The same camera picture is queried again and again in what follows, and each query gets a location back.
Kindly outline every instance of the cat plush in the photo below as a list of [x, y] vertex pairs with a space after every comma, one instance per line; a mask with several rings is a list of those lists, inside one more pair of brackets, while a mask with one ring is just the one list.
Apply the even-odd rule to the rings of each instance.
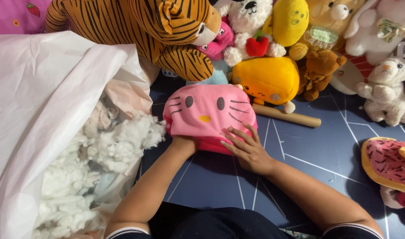
[[193, 136], [200, 150], [232, 155], [220, 141], [231, 143], [221, 133], [233, 127], [251, 135], [243, 123], [257, 128], [248, 95], [238, 85], [187, 85], [176, 91], [164, 107], [167, 132]]

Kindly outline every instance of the tiger ear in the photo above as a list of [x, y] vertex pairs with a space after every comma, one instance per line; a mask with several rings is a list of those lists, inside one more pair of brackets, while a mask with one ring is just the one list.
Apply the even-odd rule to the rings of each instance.
[[163, 1], [158, 5], [157, 20], [158, 25], [168, 34], [173, 34], [171, 18], [184, 18], [184, 13], [177, 5], [171, 1]]

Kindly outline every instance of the floor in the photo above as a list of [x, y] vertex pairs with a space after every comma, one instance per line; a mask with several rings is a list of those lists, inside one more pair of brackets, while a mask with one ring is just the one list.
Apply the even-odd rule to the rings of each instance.
[[[164, 103], [184, 81], [157, 79], [151, 89], [152, 112], [162, 118]], [[379, 223], [386, 239], [405, 239], [405, 211], [384, 206], [379, 186], [360, 164], [359, 146], [368, 138], [385, 136], [405, 141], [405, 126], [387, 127], [370, 121], [359, 96], [332, 87], [319, 99], [295, 99], [296, 113], [318, 117], [319, 128], [257, 116], [258, 133], [270, 156], [283, 160], [352, 198]], [[138, 173], [144, 173], [168, 147], [171, 137], [148, 150]], [[321, 233], [290, 199], [273, 184], [243, 170], [231, 156], [199, 151], [189, 158], [170, 184], [167, 202], [195, 208], [237, 207], [258, 211], [282, 228]]]

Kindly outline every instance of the pink hello kitty plush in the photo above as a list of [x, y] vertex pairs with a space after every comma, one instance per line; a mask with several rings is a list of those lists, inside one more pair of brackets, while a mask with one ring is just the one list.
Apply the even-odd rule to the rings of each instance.
[[232, 155], [220, 140], [233, 127], [251, 135], [243, 123], [257, 128], [248, 95], [235, 85], [187, 85], [176, 91], [164, 107], [167, 132], [200, 139], [200, 150]]
[[208, 56], [212, 61], [223, 59], [223, 53], [229, 46], [235, 45], [235, 34], [229, 25], [221, 22], [220, 30], [217, 33], [216, 39], [205, 46], [196, 46], [196, 49]]

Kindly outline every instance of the donut plush toy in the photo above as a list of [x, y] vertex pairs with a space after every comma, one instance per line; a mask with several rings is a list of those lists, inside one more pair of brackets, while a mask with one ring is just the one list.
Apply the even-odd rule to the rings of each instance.
[[233, 127], [251, 135], [243, 123], [257, 128], [250, 99], [238, 85], [184, 86], [168, 98], [163, 119], [170, 135], [193, 136], [200, 140], [200, 150], [229, 155], [220, 141], [231, 141], [221, 133]]
[[381, 198], [390, 208], [405, 208], [405, 142], [375, 137], [362, 146], [362, 165], [381, 185]]

